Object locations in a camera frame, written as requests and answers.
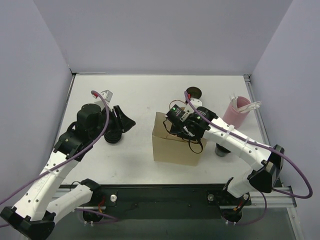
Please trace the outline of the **pink cylindrical utensil holder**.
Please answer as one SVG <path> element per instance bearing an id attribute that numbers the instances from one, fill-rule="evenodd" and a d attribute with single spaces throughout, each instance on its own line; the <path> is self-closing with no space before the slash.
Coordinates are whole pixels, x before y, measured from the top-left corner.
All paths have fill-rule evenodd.
<path id="1" fill-rule="evenodd" d="M 250 100 L 248 100 L 243 96 L 237 97 L 237 108 L 243 107 L 250 103 L 251 103 Z M 235 129 L 238 129 L 243 124 L 248 114 L 249 112 L 239 113 L 238 110 L 235 110 L 232 107 L 230 102 L 222 117 L 222 120 L 228 125 L 233 125 Z"/>

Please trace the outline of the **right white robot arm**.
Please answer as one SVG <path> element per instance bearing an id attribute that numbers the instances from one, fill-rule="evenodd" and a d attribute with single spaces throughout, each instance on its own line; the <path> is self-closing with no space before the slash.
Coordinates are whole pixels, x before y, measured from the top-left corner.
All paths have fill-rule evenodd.
<path id="1" fill-rule="evenodd" d="M 232 153 L 248 164 L 248 171 L 232 176 L 224 185 L 221 197 L 225 203 L 233 204 L 254 190 L 272 192 L 283 167 L 283 158 L 274 153 L 275 147 L 255 142 L 203 106 L 193 111 L 189 105 L 187 109 L 174 105 L 166 119 L 172 123 L 174 135 L 199 145 L 203 139 L 214 142 L 217 150 Z"/>

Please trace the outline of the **dark translucent cup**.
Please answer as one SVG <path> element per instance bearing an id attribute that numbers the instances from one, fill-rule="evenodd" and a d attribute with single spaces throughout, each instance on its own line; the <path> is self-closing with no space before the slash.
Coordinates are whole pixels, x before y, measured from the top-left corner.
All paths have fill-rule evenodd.
<path id="1" fill-rule="evenodd" d="M 186 92 L 187 92 L 187 96 L 188 96 L 189 100 L 191 100 L 191 99 L 198 99 L 199 100 L 202 96 L 202 91 L 198 87 L 195 87 L 195 86 L 188 87 L 186 89 Z"/>
<path id="2" fill-rule="evenodd" d="M 226 155 L 231 153 L 231 151 L 229 151 L 225 147 L 219 145 L 218 143 L 215 145 L 214 151 L 215 151 L 215 154 L 219 157 L 225 157 Z"/>

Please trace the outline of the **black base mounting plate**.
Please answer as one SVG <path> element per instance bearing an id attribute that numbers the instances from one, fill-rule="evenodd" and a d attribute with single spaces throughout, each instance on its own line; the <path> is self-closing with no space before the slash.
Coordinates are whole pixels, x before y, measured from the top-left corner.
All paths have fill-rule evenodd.
<path id="1" fill-rule="evenodd" d="M 239 220 L 252 204 L 235 198 L 223 184 L 104 184 L 85 207 L 98 207 L 119 220 Z"/>

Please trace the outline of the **aluminium frame rail front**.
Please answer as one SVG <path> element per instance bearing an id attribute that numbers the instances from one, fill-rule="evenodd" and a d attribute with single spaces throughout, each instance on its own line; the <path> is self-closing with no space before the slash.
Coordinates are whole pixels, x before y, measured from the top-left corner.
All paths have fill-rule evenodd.
<path id="1" fill-rule="evenodd" d="M 56 200 L 70 191 L 69 188 L 59 188 L 50 201 Z M 271 192 L 264 194 L 267 202 L 268 208 L 296 208 L 297 202 L 294 198 L 284 195 L 278 192 Z M 253 191 L 250 193 L 251 203 L 247 206 L 247 208 L 263 208 L 265 206 L 265 201 L 263 196 L 257 192 Z"/>

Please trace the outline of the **beige paper bag with handles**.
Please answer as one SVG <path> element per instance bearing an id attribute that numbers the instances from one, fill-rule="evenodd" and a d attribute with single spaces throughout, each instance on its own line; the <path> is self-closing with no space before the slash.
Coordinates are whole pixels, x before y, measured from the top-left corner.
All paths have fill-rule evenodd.
<path id="1" fill-rule="evenodd" d="M 165 128 L 170 128 L 170 122 L 164 123 L 165 114 L 155 114 L 152 130 L 152 150 L 155 162 L 172 163 L 186 166 L 197 166 L 204 154 L 207 141 L 201 140 L 202 146 L 196 141 L 188 143 L 187 139 L 181 139 L 169 134 Z"/>

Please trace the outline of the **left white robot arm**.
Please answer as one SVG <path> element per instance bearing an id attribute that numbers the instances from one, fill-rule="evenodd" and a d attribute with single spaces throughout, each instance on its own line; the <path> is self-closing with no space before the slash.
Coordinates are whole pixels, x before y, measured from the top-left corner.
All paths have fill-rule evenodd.
<path id="1" fill-rule="evenodd" d="M 52 198 L 70 171 L 93 148 L 95 140 L 104 136 L 108 143 L 115 144 L 135 124 L 118 105 L 112 109 L 93 103 L 83 105 L 76 121 L 59 137 L 39 178 L 14 206 L 1 211 L 1 218 L 30 240 L 45 240 L 75 208 L 100 203 L 102 187 L 88 178 L 62 197 Z"/>

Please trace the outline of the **white plastic cutlery piece upright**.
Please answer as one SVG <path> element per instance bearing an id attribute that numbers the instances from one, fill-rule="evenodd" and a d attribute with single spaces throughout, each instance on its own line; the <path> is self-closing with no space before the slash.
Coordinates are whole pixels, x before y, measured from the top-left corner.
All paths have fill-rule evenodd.
<path id="1" fill-rule="evenodd" d="M 229 99 L 230 99 L 231 106 L 237 111 L 238 110 L 238 105 L 237 105 L 238 96 L 235 93 L 232 93 L 229 96 Z"/>

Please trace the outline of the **stack of black cup lids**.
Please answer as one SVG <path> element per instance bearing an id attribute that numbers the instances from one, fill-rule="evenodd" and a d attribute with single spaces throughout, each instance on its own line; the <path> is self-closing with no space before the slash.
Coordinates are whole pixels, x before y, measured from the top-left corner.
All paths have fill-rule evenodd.
<path id="1" fill-rule="evenodd" d="M 104 140 L 109 144 L 117 144 L 122 139 L 122 132 L 118 130 L 106 131 Z"/>

